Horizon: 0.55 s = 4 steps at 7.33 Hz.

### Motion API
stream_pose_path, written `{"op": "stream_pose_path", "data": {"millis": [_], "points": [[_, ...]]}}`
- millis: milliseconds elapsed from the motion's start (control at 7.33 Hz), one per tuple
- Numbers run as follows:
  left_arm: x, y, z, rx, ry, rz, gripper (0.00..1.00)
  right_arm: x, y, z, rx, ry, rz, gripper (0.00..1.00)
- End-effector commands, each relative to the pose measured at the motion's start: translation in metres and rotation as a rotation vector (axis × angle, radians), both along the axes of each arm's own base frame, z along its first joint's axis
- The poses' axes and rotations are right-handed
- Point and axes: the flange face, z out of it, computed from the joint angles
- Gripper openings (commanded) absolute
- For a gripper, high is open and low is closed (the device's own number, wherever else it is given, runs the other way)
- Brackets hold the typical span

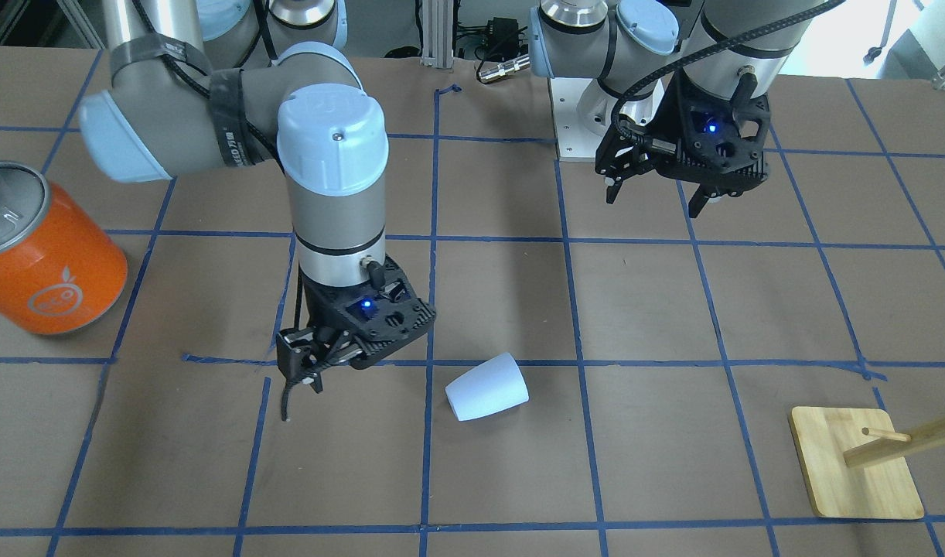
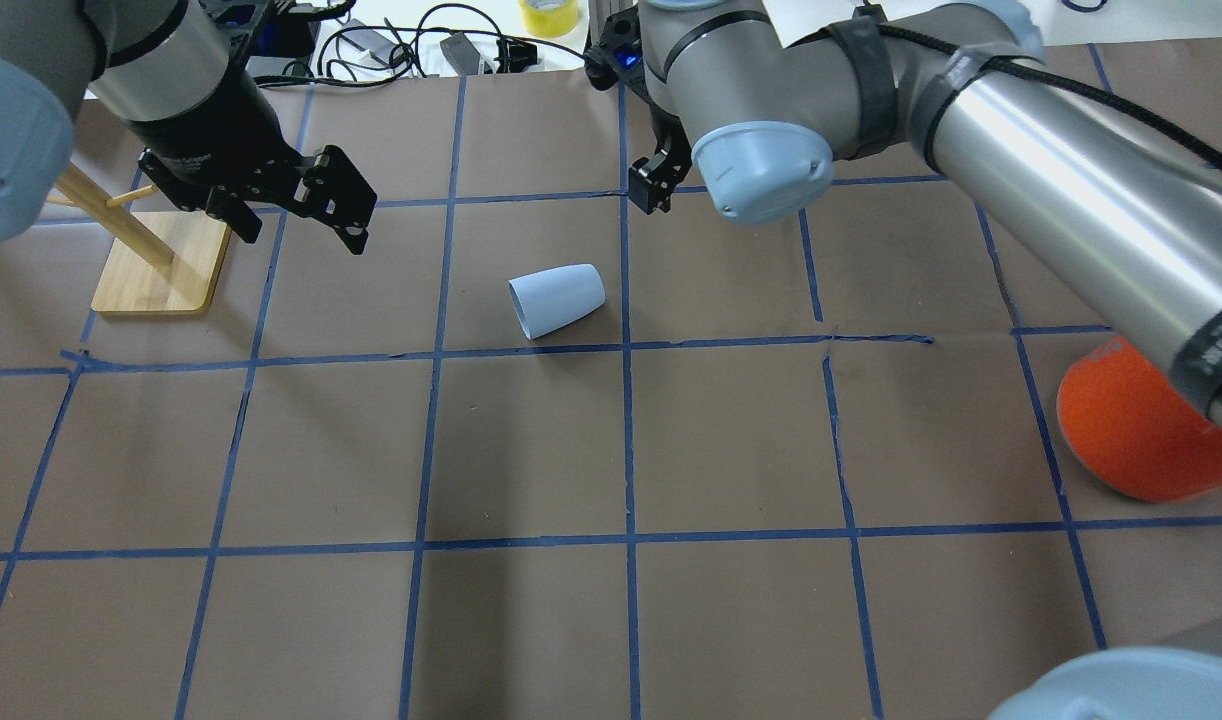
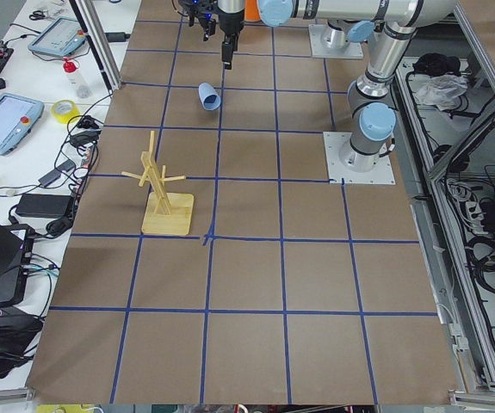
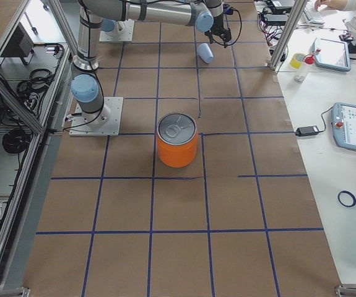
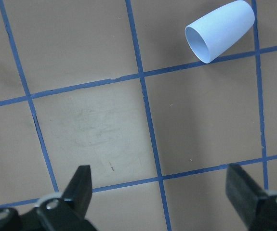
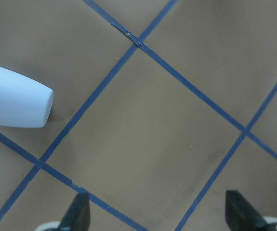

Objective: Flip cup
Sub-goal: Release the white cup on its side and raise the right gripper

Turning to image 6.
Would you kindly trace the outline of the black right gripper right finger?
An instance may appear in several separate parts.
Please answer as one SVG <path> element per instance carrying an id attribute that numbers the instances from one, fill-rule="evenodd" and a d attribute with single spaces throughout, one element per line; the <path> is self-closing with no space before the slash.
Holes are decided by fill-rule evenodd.
<path id="1" fill-rule="evenodd" d="M 277 218 L 262 216 L 237 190 L 225 193 L 225 221 L 231 231 L 277 231 Z"/>

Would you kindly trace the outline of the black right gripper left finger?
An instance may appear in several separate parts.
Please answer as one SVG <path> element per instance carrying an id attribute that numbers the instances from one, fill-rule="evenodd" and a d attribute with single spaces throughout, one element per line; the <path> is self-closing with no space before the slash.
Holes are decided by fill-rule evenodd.
<path id="1" fill-rule="evenodd" d="M 58 231 L 88 231 L 91 223 L 89 194 L 77 193 L 66 211 Z"/>

